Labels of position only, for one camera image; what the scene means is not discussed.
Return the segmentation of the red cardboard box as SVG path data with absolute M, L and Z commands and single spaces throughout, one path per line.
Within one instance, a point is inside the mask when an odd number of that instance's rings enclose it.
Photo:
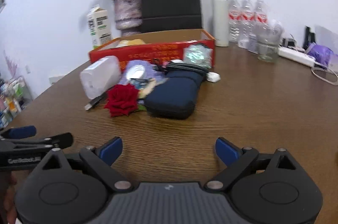
M 121 40 L 133 39 L 142 39 L 145 44 L 116 47 Z M 106 56 L 116 56 L 124 70 L 128 62 L 132 60 L 152 62 L 152 60 L 158 59 L 160 62 L 166 62 L 182 59 L 185 48 L 199 43 L 213 49 L 212 66 L 214 66 L 215 38 L 204 29 L 181 29 L 118 37 L 91 50 L 89 60 L 94 63 Z

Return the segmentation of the red fabric rose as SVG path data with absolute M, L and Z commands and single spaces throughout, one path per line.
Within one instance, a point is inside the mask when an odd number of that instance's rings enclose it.
M 138 94 L 133 85 L 117 84 L 107 92 L 106 108 L 111 117 L 128 116 L 138 110 Z

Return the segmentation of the clear water bottle middle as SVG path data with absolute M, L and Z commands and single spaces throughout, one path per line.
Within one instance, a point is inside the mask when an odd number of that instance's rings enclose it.
M 240 48 L 247 48 L 249 43 L 249 35 L 253 28 L 254 12 L 251 0 L 242 0 L 241 3 L 241 30 L 238 40 Z

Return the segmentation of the white round plastic lid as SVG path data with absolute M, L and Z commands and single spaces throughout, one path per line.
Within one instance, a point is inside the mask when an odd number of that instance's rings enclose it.
M 143 65 L 132 66 L 126 73 L 127 80 L 145 79 L 146 76 L 146 68 Z

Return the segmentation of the purple marbled vase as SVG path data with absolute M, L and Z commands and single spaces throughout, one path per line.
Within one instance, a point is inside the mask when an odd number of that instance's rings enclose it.
M 141 0 L 115 0 L 114 21 L 122 36 L 139 34 L 142 24 Z

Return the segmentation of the purple fabric drawstring bag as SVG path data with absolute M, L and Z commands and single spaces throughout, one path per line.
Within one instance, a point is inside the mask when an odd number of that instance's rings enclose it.
M 159 80 L 162 80 L 164 79 L 164 73 L 163 72 L 160 72 L 160 71 L 157 71 L 154 67 L 153 64 L 149 63 L 148 61 L 144 61 L 144 60 L 132 60 L 132 61 L 129 61 L 122 76 L 121 76 L 121 79 L 119 81 L 119 84 L 122 84 L 122 85 L 127 85 L 128 83 L 131 82 L 131 80 L 127 80 L 126 79 L 126 73 L 127 71 L 132 67 L 132 66 L 135 66 L 135 65 L 143 65 L 145 68 L 146 68 L 146 73 L 147 73 L 147 76 L 144 80 L 148 80 L 148 79 L 155 79 L 156 81 L 159 81 Z

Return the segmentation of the white power strip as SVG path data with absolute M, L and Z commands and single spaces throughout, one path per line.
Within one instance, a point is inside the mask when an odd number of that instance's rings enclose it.
M 308 66 L 310 68 L 315 66 L 316 59 L 313 56 L 309 56 L 305 53 L 299 52 L 294 49 L 286 48 L 286 47 L 279 47 L 278 55 L 280 57 L 286 58 L 288 60 L 297 62 L 304 66 Z

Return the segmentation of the navy blue zip pouch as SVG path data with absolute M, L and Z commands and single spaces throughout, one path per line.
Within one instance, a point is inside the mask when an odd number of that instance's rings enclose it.
M 190 71 L 171 71 L 166 79 L 146 96 L 144 106 L 157 117 L 187 119 L 194 112 L 204 76 Z

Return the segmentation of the translucent white plastic box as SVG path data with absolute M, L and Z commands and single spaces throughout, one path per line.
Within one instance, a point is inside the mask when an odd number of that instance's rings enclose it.
M 116 85 L 121 78 L 121 68 L 116 56 L 106 56 L 80 73 L 86 96 L 92 100 Z

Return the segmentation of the yellow white plush toy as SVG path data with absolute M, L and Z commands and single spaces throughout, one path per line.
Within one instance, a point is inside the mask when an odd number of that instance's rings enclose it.
M 124 46 L 133 46 L 133 45 L 144 45 L 145 42 L 142 39 L 133 39 L 133 40 L 121 40 L 117 48 L 124 47 Z

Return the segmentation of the white thermos bottle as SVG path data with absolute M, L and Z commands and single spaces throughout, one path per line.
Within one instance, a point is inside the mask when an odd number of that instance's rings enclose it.
M 229 0 L 212 0 L 216 46 L 229 46 Z

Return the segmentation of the purple plastic bag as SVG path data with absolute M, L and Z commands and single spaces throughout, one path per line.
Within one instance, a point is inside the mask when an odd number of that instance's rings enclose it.
M 315 58 L 316 62 L 326 68 L 337 72 L 337 54 L 326 46 L 311 43 L 307 49 L 307 54 Z

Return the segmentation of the iridescent green ball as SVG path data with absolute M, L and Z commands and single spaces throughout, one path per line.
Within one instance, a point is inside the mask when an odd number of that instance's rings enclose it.
M 195 64 L 204 68 L 212 67 L 213 49 L 202 43 L 192 44 L 184 49 L 183 62 Z

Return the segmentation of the white green milk carton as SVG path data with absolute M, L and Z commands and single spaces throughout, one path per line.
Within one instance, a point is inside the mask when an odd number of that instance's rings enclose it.
M 108 11 L 99 5 L 92 7 L 87 15 L 90 38 L 93 48 L 97 48 L 112 40 L 111 23 Z

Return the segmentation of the small white earbud case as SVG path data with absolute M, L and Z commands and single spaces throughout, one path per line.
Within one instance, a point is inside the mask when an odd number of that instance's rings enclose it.
M 220 75 L 216 72 L 209 72 L 206 75 L 206 80 L 208 82 L 211 82 L 211 83 L 216 83 L 216 82 L 220 81 L 220 79 L 221 79 Z

